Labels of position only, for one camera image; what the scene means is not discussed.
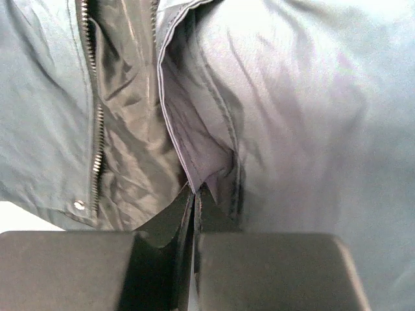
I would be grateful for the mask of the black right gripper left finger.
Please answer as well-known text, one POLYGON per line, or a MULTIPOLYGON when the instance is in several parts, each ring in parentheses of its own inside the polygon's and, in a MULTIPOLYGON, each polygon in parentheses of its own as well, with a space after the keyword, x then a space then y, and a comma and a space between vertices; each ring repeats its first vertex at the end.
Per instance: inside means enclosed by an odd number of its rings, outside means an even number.
POLYGON ((2 310, 187 310, 194 196, 134 231, 1 234, 2 310))

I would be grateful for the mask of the grey gradient zip jacket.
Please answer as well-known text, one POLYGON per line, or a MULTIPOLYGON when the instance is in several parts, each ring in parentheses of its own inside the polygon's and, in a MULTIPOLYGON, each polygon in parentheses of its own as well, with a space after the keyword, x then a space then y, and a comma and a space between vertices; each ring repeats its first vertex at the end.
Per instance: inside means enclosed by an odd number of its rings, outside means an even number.
POLYGON ((1 2, 3 201, 132 230, 203 184, 413 310, 414 2, 1 2))

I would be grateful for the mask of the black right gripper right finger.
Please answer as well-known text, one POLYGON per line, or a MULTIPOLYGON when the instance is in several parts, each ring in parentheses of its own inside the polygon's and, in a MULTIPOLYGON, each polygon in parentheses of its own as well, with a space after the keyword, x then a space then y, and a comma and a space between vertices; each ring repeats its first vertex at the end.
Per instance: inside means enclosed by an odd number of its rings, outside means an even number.
POLYGON ((202 310, 369 310, 350 252, 333 235, 244 233, 206 185, 195 197, 202 310))

